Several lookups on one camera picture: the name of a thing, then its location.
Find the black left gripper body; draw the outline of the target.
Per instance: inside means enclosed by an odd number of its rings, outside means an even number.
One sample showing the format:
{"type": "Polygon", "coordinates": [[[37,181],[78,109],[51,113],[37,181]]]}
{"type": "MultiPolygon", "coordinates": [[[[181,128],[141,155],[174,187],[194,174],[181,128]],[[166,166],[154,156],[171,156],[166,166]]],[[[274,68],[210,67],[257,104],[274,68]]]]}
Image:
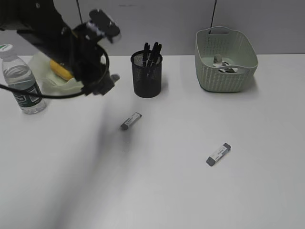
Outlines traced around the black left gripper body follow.
{"type": "Polygon", "coordinates": [[[89,17],[89,21],[74,29],[68,26],[61,29],[61,36],[68,41],[68,63],[64,67],[83,84],[75,95],[105,95],[115,83],[109,71],[109,56],[98,42],[104,38],[116,42],[121,30],[101,9],[91,10],[89,17]]]}

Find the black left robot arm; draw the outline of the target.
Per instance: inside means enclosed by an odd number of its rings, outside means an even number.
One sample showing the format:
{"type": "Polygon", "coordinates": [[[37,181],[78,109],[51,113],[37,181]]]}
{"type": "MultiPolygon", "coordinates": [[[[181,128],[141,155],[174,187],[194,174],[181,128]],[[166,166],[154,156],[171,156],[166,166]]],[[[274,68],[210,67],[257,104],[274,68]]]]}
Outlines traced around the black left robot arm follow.
{"type": "Polygon", "coordinates": [[[2,0],[1,31],[16,33],[49,58],[61,64],[83,87],[69,95],[45,95],[45,99],[69,99],[81,95],[105,95],[119,80],[109,71],[109,56],[98,43],[114,43],[121,31],[101,9],[89,13],[89,21],[70,28],[51,0],[2,0]]]}

